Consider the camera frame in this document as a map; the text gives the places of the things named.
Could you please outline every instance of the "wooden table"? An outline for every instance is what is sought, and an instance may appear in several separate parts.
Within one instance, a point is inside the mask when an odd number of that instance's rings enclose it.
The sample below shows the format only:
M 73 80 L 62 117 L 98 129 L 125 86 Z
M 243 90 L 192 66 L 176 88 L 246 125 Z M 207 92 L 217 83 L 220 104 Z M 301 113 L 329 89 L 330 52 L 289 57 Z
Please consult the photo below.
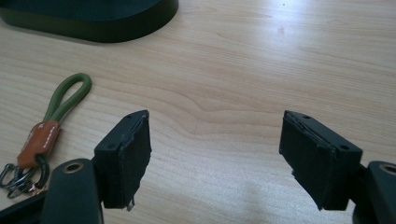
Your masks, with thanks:
M 15 162 L 62 80 L 93 87 L 64 120 L 50 167 L 150 112 L 136 206 L 106 223 L 351 223 L 321 211 L 278 154 L 284 110 L 396 162 L 396 2 L 180 0 L 161 30 L 98 44 L 0 23 L 0 167 Z M 0 209 L 18 200 L 1 190 Z

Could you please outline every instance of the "keychain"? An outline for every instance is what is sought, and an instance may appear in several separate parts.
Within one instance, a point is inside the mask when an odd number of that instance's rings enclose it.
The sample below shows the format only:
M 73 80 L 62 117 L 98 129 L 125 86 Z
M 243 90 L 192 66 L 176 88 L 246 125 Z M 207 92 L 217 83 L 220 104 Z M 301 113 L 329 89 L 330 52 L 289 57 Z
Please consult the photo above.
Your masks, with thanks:
M 61 104 L 67 90 L 78 82 L 82 82 L 82 86 Z M 8 198 L 16 198 L 23 193 L 30 192 L 37 194 L 45 189 L 50 177 L 50 167 L 46 157 L 54 146 L 60 130 L 60 121 L 73 106 L 77 105 L 85 97 L 91 86 L 90 77 L 86 74 L 78 73 L 65 79 L 55 90 L 43 121 L 37 123 L 30 131 L 18 156 L 18 164 L 7 164 L 0 174 L 0 188 L 8 190 Z M 37 170 L 41 171 L 41 175 L 38 181 L 33 182 L 31 177 Z M 4 184 L 4 179 L 7 175 L 11 175 L 12 172 L 13 178 Z

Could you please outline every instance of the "leather keychain tab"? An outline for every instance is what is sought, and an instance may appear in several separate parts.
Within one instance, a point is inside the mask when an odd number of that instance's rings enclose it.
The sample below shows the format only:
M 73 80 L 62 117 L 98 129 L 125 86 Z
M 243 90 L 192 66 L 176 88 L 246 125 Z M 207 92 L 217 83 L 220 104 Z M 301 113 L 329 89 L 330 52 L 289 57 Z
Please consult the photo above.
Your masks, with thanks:
M 59 122 L 46 120 L 37 123 L 30 131 L 29 136 L 18 156 L 18 166 L 22 169 L 36 167 L 35 155 L 48 156 L 53 148 L 56 136 L 59 132 Z

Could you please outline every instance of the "black mount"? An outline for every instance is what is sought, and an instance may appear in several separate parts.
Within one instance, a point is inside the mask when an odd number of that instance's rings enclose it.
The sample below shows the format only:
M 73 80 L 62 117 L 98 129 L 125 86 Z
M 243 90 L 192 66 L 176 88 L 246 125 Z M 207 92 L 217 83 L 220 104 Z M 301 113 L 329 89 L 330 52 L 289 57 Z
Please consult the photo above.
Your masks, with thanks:
M 0 0 L 14 26 L 102 43 L 149 35 L 176 14 L 178 0 Z
M 360 164 L 363 151 L 315 119 L 285 111 L 279 153 L 318 209 L 346 210 L 353 222 L 396 223 L 396 165 Z

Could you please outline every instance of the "black object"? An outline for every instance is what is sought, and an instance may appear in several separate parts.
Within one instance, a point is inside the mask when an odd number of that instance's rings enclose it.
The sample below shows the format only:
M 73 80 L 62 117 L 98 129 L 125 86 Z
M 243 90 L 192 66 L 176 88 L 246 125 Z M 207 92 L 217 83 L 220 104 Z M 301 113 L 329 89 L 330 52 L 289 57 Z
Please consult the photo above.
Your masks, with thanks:
M 131 210 L 134 194 L 149 164 L 149 112 L 139 111 L 123 118 L 94 152 L 105 208 Z
M 355 204 L 354 223 L 396 223 L 396 165 L 360 164 L 362 150 L 315 119 L 285 111 L 279 153 L 318 209 Z
M 103 223 L 93 164 L 77 159 L 52 173 L 41 224 Z
M 134 205 L 150 152 L 149 112 L 130 114 L 97 146 L 91 161 L 58 166 L 48 191 L 0 211 L 0 223 L 103 223 L 101 201 L 107 208 Z
M 177 8 L 178 0 L 0 0 L 8 24 L 104 43 L 151 34 Z
M 43 191 L 0 211 L 0 223 L 38 224 L 47 192 Z

